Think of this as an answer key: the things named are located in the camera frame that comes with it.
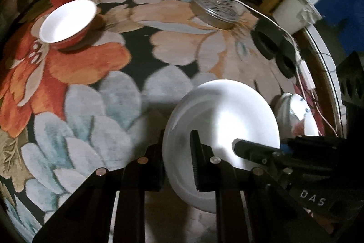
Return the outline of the white plate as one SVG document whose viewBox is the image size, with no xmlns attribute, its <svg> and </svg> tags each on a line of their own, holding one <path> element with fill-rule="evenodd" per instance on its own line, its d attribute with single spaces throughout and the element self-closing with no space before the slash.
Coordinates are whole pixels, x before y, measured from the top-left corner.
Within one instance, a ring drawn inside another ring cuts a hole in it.
<svg viewBox="0 0 364 243">
<path fill-rule="evenodd" d="M 176 194 L 199 210 L 214 213 L 215 195 L 199 192 L 194 182 L 190 133 L 232 166 L 250 170 L 255 163 L 238 157 L 233 147 L 246 140 L 279 148 L 279 129 L 268 102 L 253 88 L 230 79 L 201 84 L 185 95 L 172 112 L 164 132 L 162 157 Z"/>
</svg>

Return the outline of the patterned white bowl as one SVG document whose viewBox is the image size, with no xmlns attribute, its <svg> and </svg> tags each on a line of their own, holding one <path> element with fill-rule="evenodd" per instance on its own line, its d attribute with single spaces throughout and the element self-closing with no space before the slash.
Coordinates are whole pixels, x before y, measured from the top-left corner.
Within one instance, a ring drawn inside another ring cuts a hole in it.
<svg viewBox="0 0 364 243">
<path fill-rule="evenodd" d="M 284 93 L 273 110 L 280 140 L 296 136 L 319 136 L 318 126 L 308 103 L 299 94 Z"/>
</svg>

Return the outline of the white power strip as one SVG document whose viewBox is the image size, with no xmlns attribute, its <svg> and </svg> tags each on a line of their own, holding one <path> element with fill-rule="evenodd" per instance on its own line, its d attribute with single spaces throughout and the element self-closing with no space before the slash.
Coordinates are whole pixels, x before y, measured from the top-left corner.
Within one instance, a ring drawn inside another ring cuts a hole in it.
<svg viewBox="0 0 364 243">
<path fill-rule="evenodd" d="M 301 58 L 301 55 L 298 52 L 296 52 L 296 66 L 298 67 L 299 73 L 302 75 L 308 90 L 313 91 L 315 89 L 315 84 L 311 72 L 309 71 L 305 60 Z"/>
</svg>

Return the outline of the black slipper right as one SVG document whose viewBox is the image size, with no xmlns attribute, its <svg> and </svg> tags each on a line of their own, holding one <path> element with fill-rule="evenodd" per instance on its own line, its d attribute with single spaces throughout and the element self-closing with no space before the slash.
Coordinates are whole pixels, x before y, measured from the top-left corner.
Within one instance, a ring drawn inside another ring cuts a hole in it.
<svg viewBox="0 0 364 243">
<path fill-rule="evenodd" d="M 276 53 L 276 64 L 279 71 L 288 79 L 296 74 L 296 52 L 294 46 L 283 39 Z"/>
</svg>

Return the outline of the black slipper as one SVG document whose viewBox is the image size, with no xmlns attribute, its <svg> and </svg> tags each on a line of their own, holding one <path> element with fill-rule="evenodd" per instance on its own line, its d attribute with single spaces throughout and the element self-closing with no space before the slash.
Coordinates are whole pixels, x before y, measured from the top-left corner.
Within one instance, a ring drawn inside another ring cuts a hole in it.
<svg viewBox="0 0 364 243">
<path fill-rule="evenodd" d="M 288 79 L 296 74 L 296 52 L 294 46 L 283 39 L 276 53 L 276 64 L 279 71 Z"/>
<path fill-rule="evenodd" d="M 271 60 L 278 52 L 284 32 L 271 21 L 261 18 L 251 31 L 251 37 L 260 54 L 267 60 Z"/>
</svg>

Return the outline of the black slipper left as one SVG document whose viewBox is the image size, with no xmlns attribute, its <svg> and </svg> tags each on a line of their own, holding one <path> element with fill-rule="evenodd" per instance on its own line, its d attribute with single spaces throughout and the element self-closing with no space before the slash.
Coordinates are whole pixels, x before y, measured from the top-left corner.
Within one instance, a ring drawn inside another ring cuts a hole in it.
<svg viewBox="0 0 364 243">
<path fill-rule="evenodd" d="M 271 60 L 278 52 L 284 32 L 271 21 L 261 18 L 251 31 L 251 37 L 260 54 L 267 60 Z"/>
</svg>

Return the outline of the white bucket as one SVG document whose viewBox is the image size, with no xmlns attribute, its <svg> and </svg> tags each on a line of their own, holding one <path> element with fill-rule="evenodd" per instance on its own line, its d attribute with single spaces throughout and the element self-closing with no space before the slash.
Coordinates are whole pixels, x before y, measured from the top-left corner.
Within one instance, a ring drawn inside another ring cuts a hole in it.
<svg viewBox="0 0 364 243">
<path fill-rule="evenodd" d="M 321 14 L 310 0 L 283 0 L 272 13 L 277 24 L 290 35 L 316 24 Z"/>
</svg>

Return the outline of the round perforated metal tin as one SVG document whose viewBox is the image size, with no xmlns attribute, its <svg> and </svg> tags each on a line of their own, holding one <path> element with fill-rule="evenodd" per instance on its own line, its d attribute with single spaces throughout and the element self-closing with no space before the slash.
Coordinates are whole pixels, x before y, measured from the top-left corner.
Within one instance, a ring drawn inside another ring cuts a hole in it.
<svg viewBox="0 0 364 243">
<path fill-rule="evenodd" d="M 197 18 L 215 28 L 228 30 L 239 20 L 230 0 L 191 0 L 190 5 Z"/>
</svg>

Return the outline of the red and white bowl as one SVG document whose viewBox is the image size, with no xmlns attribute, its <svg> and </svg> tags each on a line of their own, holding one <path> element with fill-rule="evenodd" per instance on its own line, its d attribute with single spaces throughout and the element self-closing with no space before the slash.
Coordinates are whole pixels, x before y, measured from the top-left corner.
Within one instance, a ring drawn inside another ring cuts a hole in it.
<svg viewBox="0 0 364 243">
<path fill-rule="evenodd" d="M 61 5 L 42 23 L 40 40 L 56 49 L 72 47 L 85 37 L 96 14 L 97 5 L 91 0 L 75 0 Z"/>
</svg>

